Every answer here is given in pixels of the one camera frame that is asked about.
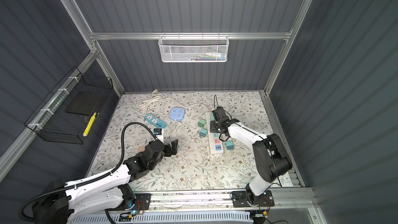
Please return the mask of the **teal plug adapter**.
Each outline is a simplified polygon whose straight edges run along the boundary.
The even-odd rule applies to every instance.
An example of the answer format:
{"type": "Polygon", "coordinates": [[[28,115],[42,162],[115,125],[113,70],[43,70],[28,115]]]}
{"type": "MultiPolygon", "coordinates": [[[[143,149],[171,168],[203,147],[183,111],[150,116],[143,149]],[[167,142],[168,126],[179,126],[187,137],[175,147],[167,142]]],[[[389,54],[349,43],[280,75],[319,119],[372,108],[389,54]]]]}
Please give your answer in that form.
{"type": "Polygon", "coordinates": [[[201,128],[201,130],[199,131],[199,136],[205,138],[208,134],[207,129],[205,128],[201,128]]]}
{"type": "Polygon", "coordinates": [[[234,144],[232,141],[226,141],[225,142],[227,150],[233,150],[234,149],[234,144]]]}

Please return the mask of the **long white power strip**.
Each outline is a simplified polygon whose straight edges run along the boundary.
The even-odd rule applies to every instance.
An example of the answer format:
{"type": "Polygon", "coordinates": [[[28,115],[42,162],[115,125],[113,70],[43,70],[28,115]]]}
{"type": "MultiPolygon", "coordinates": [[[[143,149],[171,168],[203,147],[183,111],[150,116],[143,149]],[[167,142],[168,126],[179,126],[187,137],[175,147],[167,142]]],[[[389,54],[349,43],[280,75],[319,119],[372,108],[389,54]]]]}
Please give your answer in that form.
{"type": "Polygon", "coordinates": [[[209,125],[210,125],[210,114],[211,112],[207,112],[205,114],[206,117],[206,129],[208,131],[207,137],[209,141],[209,150],[211,155],[221,155],[224,153],[223,144],[221,140],[219,140],[219,133],[210,133],[209,125]]]}

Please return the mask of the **teal small power strip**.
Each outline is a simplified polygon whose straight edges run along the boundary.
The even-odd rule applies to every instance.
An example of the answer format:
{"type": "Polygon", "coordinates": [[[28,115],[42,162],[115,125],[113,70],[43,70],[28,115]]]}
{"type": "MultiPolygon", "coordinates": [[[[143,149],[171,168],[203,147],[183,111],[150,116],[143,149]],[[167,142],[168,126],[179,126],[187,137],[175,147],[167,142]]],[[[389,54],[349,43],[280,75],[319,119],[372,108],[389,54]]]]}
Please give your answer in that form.
{"type": "Polygon", "coordinates": [[[150,124],[152,124],[155,128],[165,129],[167,127],[167,125],[164,121],[160,120],[159,118],[157,118],[156,116],[154,116],[152,114],[147,114],[145,116],[145,120],[147,122],[149,122],[150,124]]]}

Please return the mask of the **blue square power socket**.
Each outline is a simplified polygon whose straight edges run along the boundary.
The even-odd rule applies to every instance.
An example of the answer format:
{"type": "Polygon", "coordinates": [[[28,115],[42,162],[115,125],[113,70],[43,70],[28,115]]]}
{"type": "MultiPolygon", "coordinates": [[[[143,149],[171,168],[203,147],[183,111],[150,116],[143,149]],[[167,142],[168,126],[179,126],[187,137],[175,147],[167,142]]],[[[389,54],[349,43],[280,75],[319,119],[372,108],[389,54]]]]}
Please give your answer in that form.
{"type": "Polygon", "coordinates": [[[182,107],[173,107],[170,110],[169,118],[172,121],[182,122],[182,120],[184,119],[184,115],[185,115],[185,109],[184,108],[182,108],[182,107]]]}

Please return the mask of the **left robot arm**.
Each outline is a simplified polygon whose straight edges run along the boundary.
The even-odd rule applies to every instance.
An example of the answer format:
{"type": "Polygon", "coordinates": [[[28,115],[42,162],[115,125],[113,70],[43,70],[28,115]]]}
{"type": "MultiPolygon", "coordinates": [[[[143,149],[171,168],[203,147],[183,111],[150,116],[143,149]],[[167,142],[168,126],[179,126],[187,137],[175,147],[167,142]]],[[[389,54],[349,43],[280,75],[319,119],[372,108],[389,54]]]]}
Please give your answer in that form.
{"type": "Polygon", "coordinates": [[[48,185],[57,193],[32,204],[36,224],[69,224],[75,219],[105,209],[143,210],[129,183],[146,176],[164,157],[177,154],[178,140],[164,144],[154,140],[144,151],[126,159],[117,170],[64,183],[56,180],[48,185]]]}

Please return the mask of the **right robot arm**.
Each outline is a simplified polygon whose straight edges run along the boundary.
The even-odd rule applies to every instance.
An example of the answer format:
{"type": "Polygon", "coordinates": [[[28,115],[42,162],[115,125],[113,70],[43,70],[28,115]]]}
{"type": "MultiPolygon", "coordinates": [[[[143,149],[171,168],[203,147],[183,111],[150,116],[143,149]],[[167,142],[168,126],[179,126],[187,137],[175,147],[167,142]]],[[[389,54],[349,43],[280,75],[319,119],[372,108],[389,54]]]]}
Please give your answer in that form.
{"type": "Polygon", "coordinates": [[[262,134],[241,124],[235,118],[229,118],[221,106],[211,112],[214,120],[210,122],[211,133],[225,136],[222,142],[230,139],[240,141],[251,149],[257,175],[246,186],[246,197],[249,200],[258,198],[270,188],[271,183],[279,176],[292,169],[293,163],[281,138],[276,134],[262,134]]]}

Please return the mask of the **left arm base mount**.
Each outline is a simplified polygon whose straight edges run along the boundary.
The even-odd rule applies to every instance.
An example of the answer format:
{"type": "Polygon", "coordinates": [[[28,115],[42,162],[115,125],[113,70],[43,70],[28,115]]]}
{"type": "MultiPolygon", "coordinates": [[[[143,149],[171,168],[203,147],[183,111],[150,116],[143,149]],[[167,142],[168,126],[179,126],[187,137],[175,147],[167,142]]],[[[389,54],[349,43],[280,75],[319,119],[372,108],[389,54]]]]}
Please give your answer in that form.
{"type": "Polygon", "coordinates": [[[149,210],[151,203],[151,194],[135,194],[133,197],[122,201],[114,208],[108,208],[110,211],[146,211],[149,210]]]}

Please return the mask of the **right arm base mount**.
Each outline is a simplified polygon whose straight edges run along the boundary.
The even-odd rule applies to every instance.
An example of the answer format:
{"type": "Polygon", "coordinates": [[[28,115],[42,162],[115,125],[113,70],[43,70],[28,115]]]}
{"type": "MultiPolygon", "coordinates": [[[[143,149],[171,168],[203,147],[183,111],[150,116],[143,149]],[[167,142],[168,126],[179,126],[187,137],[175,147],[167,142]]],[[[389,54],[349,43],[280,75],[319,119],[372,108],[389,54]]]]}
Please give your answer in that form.
{"type": "Polygon", "coordinates": [[[233,191],[230,193],[230,198],[235,208],[245,207],[274,207],[275,202],[270,190],[267,190],[260,196],[254,196],[246,191],[233,191]]]}

